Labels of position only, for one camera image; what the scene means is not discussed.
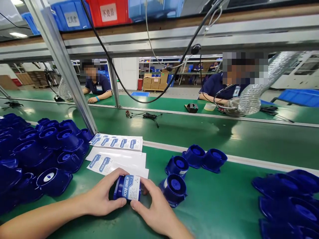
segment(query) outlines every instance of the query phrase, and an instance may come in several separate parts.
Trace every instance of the navy blue shirt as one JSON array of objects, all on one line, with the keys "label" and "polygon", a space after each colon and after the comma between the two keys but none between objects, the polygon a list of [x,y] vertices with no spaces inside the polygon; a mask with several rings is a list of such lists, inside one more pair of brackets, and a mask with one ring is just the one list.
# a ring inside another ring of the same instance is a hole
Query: navy blue shirt
[{"label": "navy blue shirt", "polygon": [[111,83],[106,76],[98,74],[96,76],[96,84],[89,78],[86,79],[85,88],[90,90],[92,94],[101,95],[107,91],[112,91]]},{"label": "navy blue shirt", "polygon": [[[218,91],[226,88],[227,85],[223,84],[223,73],[217,73],[214,75],[211,75],[211,77],[208,78],[208,80],[205,82],[203,87],[200,89],[199,93],[208,94],[209,96],[215,97]],[[238,96],[242,93],[242,91],[248,86],[249,84],[238,84],[233,85],[232,87],[228,88],[227,90],[221,92],[218,94],[217,98],[224,99],[224,100],[230,100],[233,98],[234,91],[236,89],[236,86],[240,86],[240,90],[238,93]]]}]

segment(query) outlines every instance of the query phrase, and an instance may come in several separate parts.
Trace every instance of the red plastic bin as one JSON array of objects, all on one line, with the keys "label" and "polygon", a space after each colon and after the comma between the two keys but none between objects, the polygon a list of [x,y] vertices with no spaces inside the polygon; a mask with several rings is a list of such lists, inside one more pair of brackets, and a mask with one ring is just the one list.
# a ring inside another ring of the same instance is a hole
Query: red plastic bin
[{"label": "red plastic bin", "polygon": [[86,0],[90,5],[95,27],[113,26],[132,22],[127,0]]}]

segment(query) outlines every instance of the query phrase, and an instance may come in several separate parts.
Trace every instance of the factory floor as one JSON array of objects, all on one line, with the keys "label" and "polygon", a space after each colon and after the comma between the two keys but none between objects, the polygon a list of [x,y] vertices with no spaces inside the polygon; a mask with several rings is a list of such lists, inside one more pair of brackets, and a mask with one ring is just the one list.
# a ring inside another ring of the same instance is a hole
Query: factory floor
[{"label": "factory floor", "polygon": [[[46,89],[34,89],[31,85],[25,85],[20,86],[20,90],[27,90],[27,91],[51,91],[50,88]],[[198,98],[198,91],[200,90],[200,86],[190,86],[190,85],[181,85],[181,86],[174,86],[168,88],[168,90],[165,92],[165,94],[162,97],[165,98],[173,98],[173,99],[191,99],[195,100]],[[128,90],[129,93],[138,92],[137,90]],[[270,102],[273,98],[278,97],[282,91],[277,90],[267,90],[263,95],[261,96],[261,99],[264,101]],[[126,95],[126,92],[124,90],[119,90],[120,95]],[[160,92],[150,92],[150,97],[157,97],[160,94]],[[276,104],[278,105],[287,105],[286,102],[282,101],[276,101]]]}]

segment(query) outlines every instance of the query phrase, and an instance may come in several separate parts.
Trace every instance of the green workbench surface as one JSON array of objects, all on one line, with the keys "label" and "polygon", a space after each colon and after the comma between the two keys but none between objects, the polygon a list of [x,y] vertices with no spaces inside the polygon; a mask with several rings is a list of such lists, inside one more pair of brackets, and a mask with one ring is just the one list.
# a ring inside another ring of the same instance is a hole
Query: green workbench surface
[{"label": "green workbench surface", "polygon": [[[150,170],[149,178],[155,184],[166,178],[164,168],[170,157],[180,155],[177,152],[150,147],[143,147],[143,152],[147,153],[146,167]],[[20,205],[9,214],[1,216],[0,220],[8,221],[29,210],[88,191],[103,177],[87,169],[88,164],[88,161],[84,161],[62,196],[44,196],[37,202]],[[215,174],[204,169],[190,168],[185,178],[188,196],[174,212],[196,238],[261,238],[258,225],[258,219],[263,218],[258,209],[260,194],[252,187],[251,180],[275,171],[231,162],[226,162],[221,171],[220,174]],[[150,196],[142,196],[141,202],[149,207]],[[126,205],[105,217],[83,216],[75,219],[49,238],[151,239],[162,236],[153,232],[130,205]]]},{"label": "green workbench surface", "polygon": [[[11,97],[26,98],[26,99],[37,99],[37,100],[53,100],[53,92],[42,92],[42,91],[7,91]],[[93,94],[85,95],[86,99],[94,97]],[[150,101],[155,99],[155,97],[135,97],[140,101]],[[156,109],[156,110],[167,110],[167,111],[178,111],[178,112],[187,112],[184,105],[189,103],[198,105],[198,114],[209,114],[209,115],[223,115],[215,109],[214,111],[204,110],[204,106],[207,101],[203,100],[189,100],[189,99],[173,99],[173,98],[164,98],[161,97],[158,100],[149,103],[143,104],[138,103],[131,99],[128,95],[120,95],[120,104],[124,107],[132,108],[144,108],[144,109]],[[109,105],[114,106],[115,100],[114,97],[110,97],[105,100],[101,100],[95,104],[98,105]],[[311,123],[319,124],[319,108],[314,107],[302,107],[302,106],[278,106],[278,114],[280,116],[286,117],[290,120],[293,120],[298,123]],[[263,119],[263,120],[278,120],[282,121],[283,119],[268,115],[263,112],[258,112],[253,115],[248,115],[246,118],[252,119]]]},{"label": "green workbench surface", "polygon": [[[6,101],[0,99],[0,106],[6,106],[3,104]],[[0,110],[0,115],[16,113],[35,122],[41,118],[59,122],[72,119],[79,128],[85,127],[75,105],[21,103],[23,113],[7,109]],[[100,107],[90,110],[102,133],[142,136],[146,141],[182,147],[198,144],[204,150],[218,148],[229,155],[319,169],[319,128],[167,113],[156,119],[157,128],[150,119],[126,118],[125,110]]]}]

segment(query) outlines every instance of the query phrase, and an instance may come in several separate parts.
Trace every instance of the hand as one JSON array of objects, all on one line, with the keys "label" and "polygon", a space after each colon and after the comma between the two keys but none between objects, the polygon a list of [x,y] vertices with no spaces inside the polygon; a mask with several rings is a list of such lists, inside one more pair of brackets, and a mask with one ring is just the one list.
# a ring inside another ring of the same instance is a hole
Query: hand
[{"label": "hand", "polygon": [[97,102],[97,98],[96,97],[92,97],[87,101],[89,104],[93,104],[95,102]]},{"label": "hand", "polygon": [[110,212],[123,207],[126,204],[125,198],[109,200],[109,190],[119,176],[128,175],[124,169],[118,168],[106,175],[90,191],[80,195],[81,205],[85,208],[86,214],[93,216],[105,216]]},{"label": "hand", "polygon": [[132,200],[131,207],[142,216],[148,226],[159,234],[169,238],[193,238],[185,226],[178,220],[172,208],[166,201],[160,188],[150,179],[141,177],[141,183],[144,184],[152,197],[150,209],[147,209],[139,201]]}]

